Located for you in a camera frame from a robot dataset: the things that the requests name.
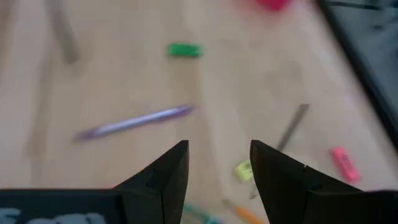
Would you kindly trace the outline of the yellow eraser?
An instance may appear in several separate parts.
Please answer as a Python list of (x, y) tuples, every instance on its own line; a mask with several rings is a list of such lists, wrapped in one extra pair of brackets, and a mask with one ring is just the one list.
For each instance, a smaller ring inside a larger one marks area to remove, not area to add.
[(240, 162), (234, 169), (236, 177), (241, 182), (247, 182), (253, 178), (251, 161), (249, 159)]

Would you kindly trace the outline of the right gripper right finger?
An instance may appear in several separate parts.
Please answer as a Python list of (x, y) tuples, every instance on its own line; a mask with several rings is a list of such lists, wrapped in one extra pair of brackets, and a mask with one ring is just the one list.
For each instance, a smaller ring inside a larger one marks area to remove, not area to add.
[(270, 224), (344, 224), (351, 194), (362, 191), (252, 140), (254, 180)]

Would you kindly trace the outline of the blue purple pen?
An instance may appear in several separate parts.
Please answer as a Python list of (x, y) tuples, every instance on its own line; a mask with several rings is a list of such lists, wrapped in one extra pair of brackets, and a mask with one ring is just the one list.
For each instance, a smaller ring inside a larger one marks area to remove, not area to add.
[(181, 224), (224, 224), (224, 221), (210, 215), (199, 207), (185, 203), (183, 206), (183, 213)]

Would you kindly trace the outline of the pink eraser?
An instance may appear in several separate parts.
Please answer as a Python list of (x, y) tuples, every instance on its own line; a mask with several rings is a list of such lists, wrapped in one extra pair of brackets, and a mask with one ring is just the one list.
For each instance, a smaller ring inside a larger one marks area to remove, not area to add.
[(345, 148), (336, 147), (330, 152), (334, 163), (338, 167), (345, 181), (353, 184), (361, 179), (359, 170), (354, 165)]

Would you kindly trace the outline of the black aluminium table frame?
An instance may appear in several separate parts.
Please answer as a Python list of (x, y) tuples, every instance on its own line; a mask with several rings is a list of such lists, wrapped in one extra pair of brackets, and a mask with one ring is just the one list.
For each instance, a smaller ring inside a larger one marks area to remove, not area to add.
[(398, 151), (398, 0), (316, 0)]

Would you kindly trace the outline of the orange pencil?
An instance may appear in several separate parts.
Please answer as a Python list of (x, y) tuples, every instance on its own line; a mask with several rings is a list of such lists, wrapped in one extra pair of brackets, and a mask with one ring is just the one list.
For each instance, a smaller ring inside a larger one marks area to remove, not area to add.
[(225, 207), (249, 224), (268, 224), (264, 220), (261, 220), (259, 217), (257, 217), (254, 213), (250, 212), (248, 209), (237, 206), (228, 199), (223, 199), (223, 203)]

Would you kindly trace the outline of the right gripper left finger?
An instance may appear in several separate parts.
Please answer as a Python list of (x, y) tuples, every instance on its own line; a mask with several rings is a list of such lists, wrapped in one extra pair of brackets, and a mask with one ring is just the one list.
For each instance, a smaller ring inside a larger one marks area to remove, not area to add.
[(122, 192), (127, 224), (180, 224), (188, 185), (189, 142), (182, 140), (134, 176)]

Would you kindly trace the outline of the pink transparent pencil case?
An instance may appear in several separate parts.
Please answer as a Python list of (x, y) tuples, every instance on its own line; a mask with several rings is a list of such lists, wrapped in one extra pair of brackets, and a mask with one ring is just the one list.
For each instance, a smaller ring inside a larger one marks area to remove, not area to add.
[(280, 11), (284, 9), (292, 0), (256, 0), (262, 7), (272, 10)]

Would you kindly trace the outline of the grey pencil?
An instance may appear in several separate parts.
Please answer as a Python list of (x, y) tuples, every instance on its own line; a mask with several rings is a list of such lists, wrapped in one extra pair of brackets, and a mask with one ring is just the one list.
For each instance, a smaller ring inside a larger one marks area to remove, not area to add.
[(45, 0), (50, 24), (64, 61), (71, 65), (80, 59), (80, 51), (63, 0)]

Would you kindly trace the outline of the green eraser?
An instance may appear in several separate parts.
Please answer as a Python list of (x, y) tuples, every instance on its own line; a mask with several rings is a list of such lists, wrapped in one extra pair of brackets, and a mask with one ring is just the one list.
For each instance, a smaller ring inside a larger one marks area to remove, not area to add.
[(203, 49), (200, 45), (174, 42), (167, 46), (167, 51), (173, 57), (198, 58), (203, 55)]

